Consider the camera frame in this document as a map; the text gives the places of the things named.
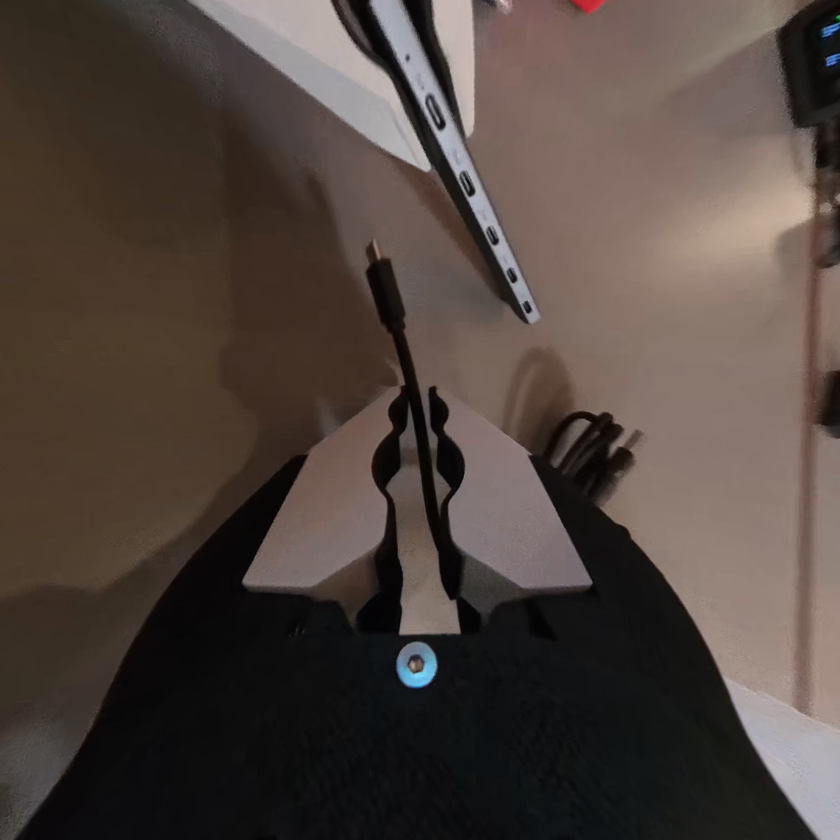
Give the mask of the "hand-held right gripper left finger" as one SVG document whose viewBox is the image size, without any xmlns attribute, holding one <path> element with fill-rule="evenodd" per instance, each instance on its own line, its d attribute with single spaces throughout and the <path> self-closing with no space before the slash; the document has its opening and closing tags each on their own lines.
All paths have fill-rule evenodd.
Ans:
<svg viewBox="0 0 840 840">
<path fill-rule="evenodd" d="M 397 633 L 395 503 L 405 390 L 393 387 L 310 449 L 243 578 L 249 592 L 337 602 L 363 633 Z"/>
</svg>

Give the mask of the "black power station with display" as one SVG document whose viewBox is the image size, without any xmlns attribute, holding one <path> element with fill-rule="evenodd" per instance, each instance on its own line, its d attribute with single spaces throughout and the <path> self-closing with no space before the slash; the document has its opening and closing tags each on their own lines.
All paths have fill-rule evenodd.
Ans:
<svg viewBox="0 0 840 840">
<path fill-rule="evenodd" d="M 791 118 L 801 129 L 839 115 L 839 2 L 809 3 L 776 37 Z"/>
</svg>

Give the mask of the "black usb hub with cable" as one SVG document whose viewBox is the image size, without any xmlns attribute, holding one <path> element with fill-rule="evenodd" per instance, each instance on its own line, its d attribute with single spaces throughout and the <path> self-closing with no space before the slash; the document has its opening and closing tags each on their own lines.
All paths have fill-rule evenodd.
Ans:
<svg viewBox="0 0 840 840">
<path fill-rule="evenodd" d="M 423 151 L 458 209 L 504 300 L 520 320 L 541 315 L 467 145 L 432 2 L 332 2 L 358 49 L 393 83 Z"/>
</svg>

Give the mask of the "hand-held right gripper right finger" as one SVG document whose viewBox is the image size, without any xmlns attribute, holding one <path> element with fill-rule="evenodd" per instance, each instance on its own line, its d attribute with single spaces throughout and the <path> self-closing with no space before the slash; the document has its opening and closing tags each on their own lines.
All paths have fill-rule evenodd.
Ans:
<svg viewBox="0 0 840 840">
<path fill-rule="evenodd" d="M 592 588 L 527 449 L 452 393 L 428 390 L 439 513 L 440 576 L 462 634 L 500 605 Z"/>
</svg>

